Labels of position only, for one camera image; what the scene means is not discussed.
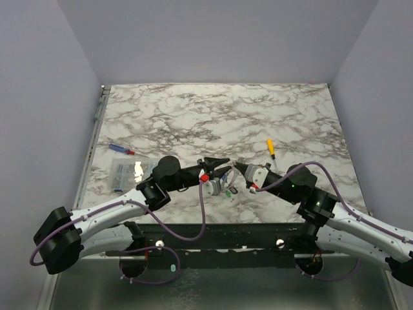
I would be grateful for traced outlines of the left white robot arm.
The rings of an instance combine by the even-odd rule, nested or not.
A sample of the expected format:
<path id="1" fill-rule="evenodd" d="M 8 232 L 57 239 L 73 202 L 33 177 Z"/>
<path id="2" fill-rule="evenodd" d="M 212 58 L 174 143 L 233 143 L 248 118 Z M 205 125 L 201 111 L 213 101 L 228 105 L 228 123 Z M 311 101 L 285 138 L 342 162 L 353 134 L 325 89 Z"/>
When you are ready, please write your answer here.
<path id="1" fill-rule="evenodd" d="M 172 191 L 193 186 L 202 191 L 206 182 L 217 181 L 230 170 L 229 161 L 205 157 L 182 168 L 176 157 L 165 156 L 148 178 L 108 203 L 71 212 L 64 207 L 54 209 L 33 237 L 36 248 L 30 265 L 43 265 L 48 274 L 58 274 L 85 256 L 107 251 L 137 254 L 143 240 L 127 221 L 164 207 Z"/>

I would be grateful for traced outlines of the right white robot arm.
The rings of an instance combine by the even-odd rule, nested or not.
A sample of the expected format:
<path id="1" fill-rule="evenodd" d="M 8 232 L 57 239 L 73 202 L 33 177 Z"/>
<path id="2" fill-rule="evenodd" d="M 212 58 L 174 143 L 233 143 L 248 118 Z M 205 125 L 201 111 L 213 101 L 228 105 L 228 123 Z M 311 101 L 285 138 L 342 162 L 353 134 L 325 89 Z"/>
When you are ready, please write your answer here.
<path id="1" fill-rule="evenodd" d="M 316 187 L 311 162 L 291 166 L 284 176 L 266 167 L 237 162 L 247 188 L 268 192 L 297 205 L 308 229 L 296 237 L 297 247 L 310 253 L 315 248 L 362 258 L 390 271 L 393 278 L 412 285 L 412 231 L 394 227 L 351 207 L 335 183 L 329 193 Z"/>

